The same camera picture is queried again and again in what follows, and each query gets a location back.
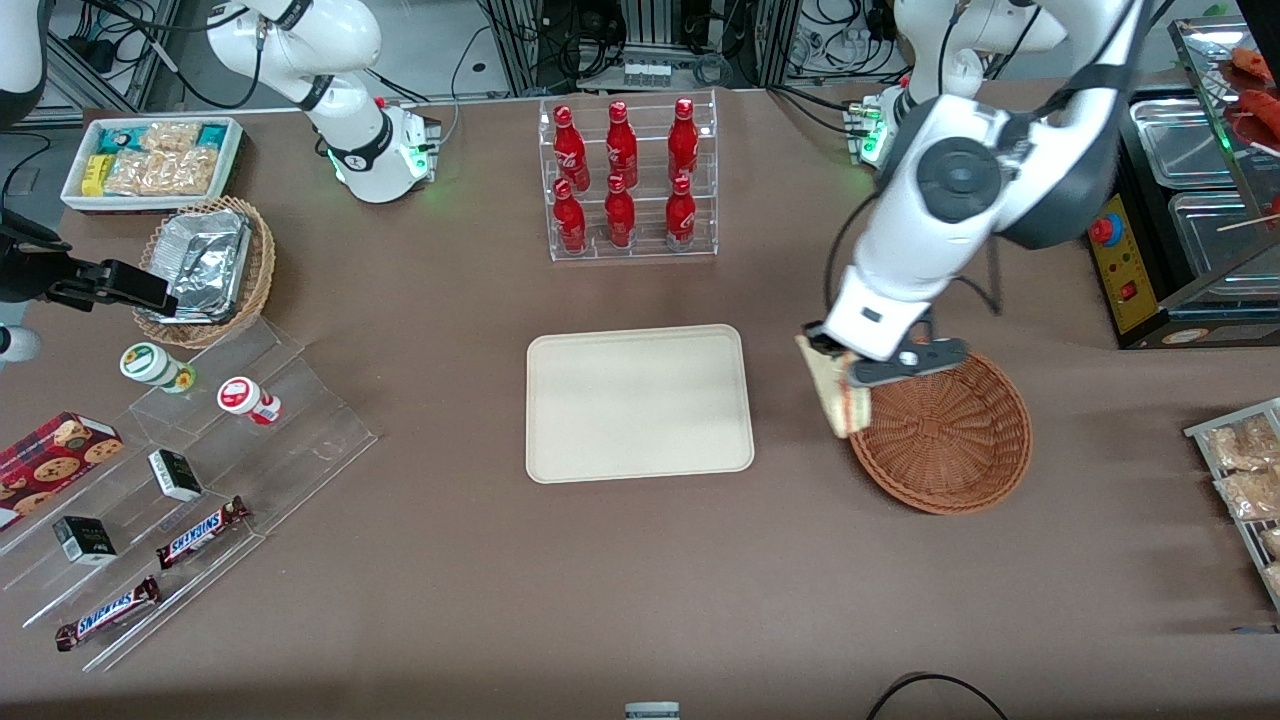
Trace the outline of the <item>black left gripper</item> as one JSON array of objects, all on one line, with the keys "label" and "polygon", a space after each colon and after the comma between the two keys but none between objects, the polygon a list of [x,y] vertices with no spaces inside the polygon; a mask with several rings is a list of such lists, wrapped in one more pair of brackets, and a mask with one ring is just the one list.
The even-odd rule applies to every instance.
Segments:
[{"label": "black left gripper", "polygon": [[810,348],[826,348],[826,355],[844,364],[855,363],[859,356],[836,338],[826,333],[823,322],[810,322],[803,325],[803,337]]}]

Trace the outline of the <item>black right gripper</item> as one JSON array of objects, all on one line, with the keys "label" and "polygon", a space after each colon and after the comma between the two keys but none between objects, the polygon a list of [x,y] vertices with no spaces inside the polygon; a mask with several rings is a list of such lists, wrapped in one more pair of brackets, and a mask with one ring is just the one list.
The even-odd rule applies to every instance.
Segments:
[{"label": "black right gripper", "polygon": [[13,210],[3,211],[1,301],[45,301],[81,313],[99,305],[125,305],[174,316],[177,297],[160,277],[128,263],[70,260],[72,246],[54,231]]}]

